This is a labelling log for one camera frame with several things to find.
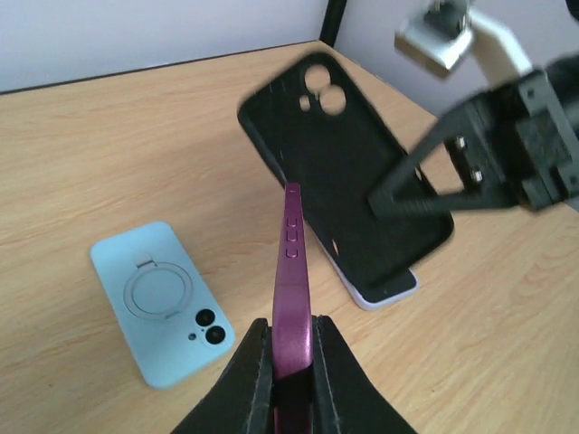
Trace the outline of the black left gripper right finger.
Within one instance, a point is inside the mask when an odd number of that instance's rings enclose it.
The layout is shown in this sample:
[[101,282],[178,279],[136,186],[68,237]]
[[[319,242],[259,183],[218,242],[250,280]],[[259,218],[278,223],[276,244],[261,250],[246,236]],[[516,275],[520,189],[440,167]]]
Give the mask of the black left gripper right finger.
[[314,316],[313,431],[414,433],[415,429],[366,376],[329,316]]

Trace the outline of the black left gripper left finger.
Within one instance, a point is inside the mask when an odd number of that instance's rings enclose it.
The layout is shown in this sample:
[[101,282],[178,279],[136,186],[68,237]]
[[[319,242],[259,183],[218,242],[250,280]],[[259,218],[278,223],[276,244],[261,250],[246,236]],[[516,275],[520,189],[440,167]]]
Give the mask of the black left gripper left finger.
[[174,428],[175,433],[272,433],[271,329],[252,322],[211,390]]

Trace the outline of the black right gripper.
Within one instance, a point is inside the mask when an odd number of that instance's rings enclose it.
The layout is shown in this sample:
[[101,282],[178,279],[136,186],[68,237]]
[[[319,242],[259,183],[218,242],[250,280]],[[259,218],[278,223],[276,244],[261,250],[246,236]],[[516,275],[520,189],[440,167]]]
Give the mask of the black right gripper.
[[[444,147],[458,192],[403,195]],[[539,212],[578,196],[578,72],[533,71],[442,115],[368,195],[377,217],[433,216],[521,206]]]

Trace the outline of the purple smartphone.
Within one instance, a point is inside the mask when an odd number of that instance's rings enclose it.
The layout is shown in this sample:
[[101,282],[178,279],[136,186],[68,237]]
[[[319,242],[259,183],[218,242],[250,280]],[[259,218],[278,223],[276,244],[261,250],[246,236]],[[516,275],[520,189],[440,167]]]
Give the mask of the purple smartphone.
[[312,320],[300,186],[285,185],[271,328],[275,431],[311,432]]

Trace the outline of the black phone case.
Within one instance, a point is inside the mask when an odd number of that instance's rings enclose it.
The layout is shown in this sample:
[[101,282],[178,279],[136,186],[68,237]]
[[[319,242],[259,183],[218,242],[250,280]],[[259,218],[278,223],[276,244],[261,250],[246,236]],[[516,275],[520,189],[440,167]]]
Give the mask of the black phone case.
[[306,222],[359,291],[385,289],[452,235],[448,213],[374,216],[369,192],[406,153],[329,53],[295,61],[241,104],[238,120],[280,184],[299,184]]

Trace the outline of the lavender phone case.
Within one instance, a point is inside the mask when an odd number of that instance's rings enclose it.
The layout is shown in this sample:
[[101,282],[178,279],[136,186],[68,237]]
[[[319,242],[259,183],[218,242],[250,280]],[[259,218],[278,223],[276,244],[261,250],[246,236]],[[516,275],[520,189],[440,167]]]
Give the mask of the lavender phone case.
[[392,305],[414,294],[420,287],[420,282],[415,273],[411,269],[407,269],[398,277],[387,281],[382,288],[360,291],[345,277],[335,261],[332,259],[329,259],[329,261],[342,280],[350,297],[358,307],[365,311],[374,311]]

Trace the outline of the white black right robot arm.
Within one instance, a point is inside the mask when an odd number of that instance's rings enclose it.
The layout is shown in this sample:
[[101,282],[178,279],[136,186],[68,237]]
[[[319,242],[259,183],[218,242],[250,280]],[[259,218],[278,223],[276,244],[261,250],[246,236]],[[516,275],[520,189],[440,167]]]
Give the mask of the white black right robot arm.
[[[468,56],[488,88],[442,115],[369,193],[375,216],[436,215],[522,207],[578,195],[578,59],[535,67],[503,23],[468,1],[431,1],[394,37],[398,52],[448,77]],[[399,198],[421,162],[443,146],[462,182],[455,193]]]

